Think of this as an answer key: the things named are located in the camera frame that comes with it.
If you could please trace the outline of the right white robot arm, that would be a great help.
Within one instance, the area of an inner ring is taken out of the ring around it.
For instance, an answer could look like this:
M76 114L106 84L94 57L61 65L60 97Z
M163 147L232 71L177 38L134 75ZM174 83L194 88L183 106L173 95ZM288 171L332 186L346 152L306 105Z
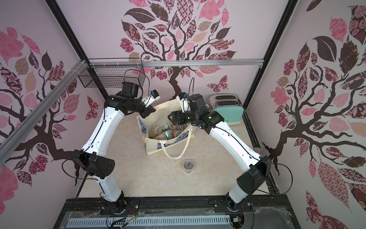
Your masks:
M218 112L207 108L200 94L180 93L176 96L176 101L181 109L168 115L172 124L191 124L204 130L224 146L243 171L234 188L226 195L227 208L232 212L238 211L243 201L266 181L271 167L279 164L268 156L261 156L245 144Z

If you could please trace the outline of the grey clear seed jar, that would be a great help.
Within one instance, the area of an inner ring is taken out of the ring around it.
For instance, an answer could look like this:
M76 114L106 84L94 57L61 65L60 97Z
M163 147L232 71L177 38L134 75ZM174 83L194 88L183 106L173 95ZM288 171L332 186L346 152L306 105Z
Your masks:
M149 130L149 138L154 139L155 137L157 137L162 132L163 131L162 131L162 128L160 126L153 126Z

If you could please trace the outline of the clear seed jar dark lid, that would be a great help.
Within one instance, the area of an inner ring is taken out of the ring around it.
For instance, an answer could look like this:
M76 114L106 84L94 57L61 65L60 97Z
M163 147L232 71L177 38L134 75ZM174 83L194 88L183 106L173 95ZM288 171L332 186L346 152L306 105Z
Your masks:
M191 173L194 169L194 162L188 159L184 162L183 167L186 173Z

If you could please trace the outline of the clear jar sandy contents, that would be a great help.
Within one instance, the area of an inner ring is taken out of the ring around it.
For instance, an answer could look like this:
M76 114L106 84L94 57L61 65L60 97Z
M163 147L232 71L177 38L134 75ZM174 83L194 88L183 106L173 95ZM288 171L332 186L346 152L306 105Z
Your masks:
M265 151L264 151L263 149L261 149L261 148L253 148L253 150L254 150L257 154L259 154L259 155L260 155L260 157L264 157L264 156L266 156Z

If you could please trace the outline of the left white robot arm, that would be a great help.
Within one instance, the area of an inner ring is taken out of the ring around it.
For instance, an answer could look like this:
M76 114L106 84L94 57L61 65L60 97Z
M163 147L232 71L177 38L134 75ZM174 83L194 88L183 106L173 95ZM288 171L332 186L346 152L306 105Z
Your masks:
M124 194L118 187L112 174L115 161L106 157L110 140L122 119L133 113L148 117L156 110L152 103L160 99L156 90L147 97L138 96L141 85L123 82L120 92L109 96L104 102L104 109L97 127L81 150L75 150L71 160L86 171L91 180L95 180L102 191L105 207L111 212L122 213L126 203Z

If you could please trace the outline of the cream canvas tote bag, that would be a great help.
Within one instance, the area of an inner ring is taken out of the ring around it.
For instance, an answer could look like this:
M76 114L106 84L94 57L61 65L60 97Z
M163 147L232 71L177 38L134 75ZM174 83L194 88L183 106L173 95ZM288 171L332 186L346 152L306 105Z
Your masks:
M174 126L168 119L168 115L173 111L181 111L181 106L176 100L170 100L154 107L156 111L151 113L147 118L141 118L137 116L137 122L140 127L142 140L148 155L152 155L157 152L164 152L164 154L172 160L180 159L186 152L191 138L194 137L195 127L191 124L176 125ZM179 137L167 140L166 137L161 133L154 139L149 138L149 130L153 126L160 126L162 131L167 130L182 130ZM179 143L185 143L185 147L181 154L178 156L172 156L167 151L172 146Z

